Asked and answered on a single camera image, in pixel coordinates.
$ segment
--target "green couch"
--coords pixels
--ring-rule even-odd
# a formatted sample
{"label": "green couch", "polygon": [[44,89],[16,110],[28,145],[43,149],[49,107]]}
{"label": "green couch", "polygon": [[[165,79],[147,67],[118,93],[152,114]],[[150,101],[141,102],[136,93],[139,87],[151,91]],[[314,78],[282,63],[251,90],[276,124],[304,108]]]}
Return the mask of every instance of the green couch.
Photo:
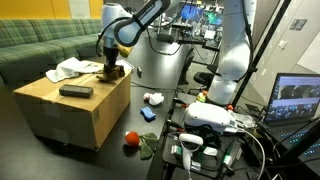
{"label": "green couch", "polygon": [[57,63],[79,58],[77,49],[95,45],[101,30],[100,19],[0,20],[0,66],[39,56]]}

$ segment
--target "laptop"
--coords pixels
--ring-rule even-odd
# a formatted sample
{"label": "laptop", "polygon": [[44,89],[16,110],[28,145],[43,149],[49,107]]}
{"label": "laptop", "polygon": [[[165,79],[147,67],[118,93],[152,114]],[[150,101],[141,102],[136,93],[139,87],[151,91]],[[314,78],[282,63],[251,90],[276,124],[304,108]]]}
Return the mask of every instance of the laptop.
{"label": "laptop", "polygon": [[[315,117],[320,101],[320,75],[278,73],[262,126],[278,142]],[[288,139],[294,143],[312,124]]]}

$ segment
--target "wall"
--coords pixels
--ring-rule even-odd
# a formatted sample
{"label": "wall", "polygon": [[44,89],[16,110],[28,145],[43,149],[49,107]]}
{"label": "wall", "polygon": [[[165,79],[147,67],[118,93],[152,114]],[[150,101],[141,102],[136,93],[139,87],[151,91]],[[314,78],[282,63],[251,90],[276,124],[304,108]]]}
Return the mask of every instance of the wall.
{"label": "wall", "polygon": [[[250,79],[265,102],[269,100],[278,72],[314,73],[297,63],[320,31],[319,7],[318,0],[292,0],[290,3],[258,64],[257,73]],[[289,29],[294,19],[308,21],[301,31],[295,31]],[[280,41],[288,42],[284,49],[278,46]]]}
{"label": "wall", "polygon": [[[88,0],[89,17],[100,18],[103,0]],[[68,19],[72,18],[69,0],[0,1],[0,19]]]}

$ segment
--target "white wire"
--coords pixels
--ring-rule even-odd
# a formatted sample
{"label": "white wire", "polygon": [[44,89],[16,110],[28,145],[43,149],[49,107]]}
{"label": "white wire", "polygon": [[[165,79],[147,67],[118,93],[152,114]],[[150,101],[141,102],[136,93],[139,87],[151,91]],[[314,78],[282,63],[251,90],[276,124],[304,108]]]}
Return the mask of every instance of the white wire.
{"label": "white wire", "polygon": [[244,129],[239,129],[239,130],[247,133],[248,135],[250,135],[250,136],[259,144],[259,146],[260,146],[260,148],[261,148],[261,153],[262,153],[262,166],[261,166],[260,174],[259,174],[259,176],[258,176],[258,178],[257,178],[257,180],[259,180],[259,179],[261,178],[261,176],[262,176],[262,173],[263,173],[263,171],[264,171],[264,165],[265,165],[265,163],[266,163],[266,155],[265,155],[265,153],[264,153],[263,146],[261,145],[261,143],[259,142],[259,140],[258,140],[256,137],[254,137],[251,133],[249,133],[248,131],[246,131],[246,130],[244,130]]}

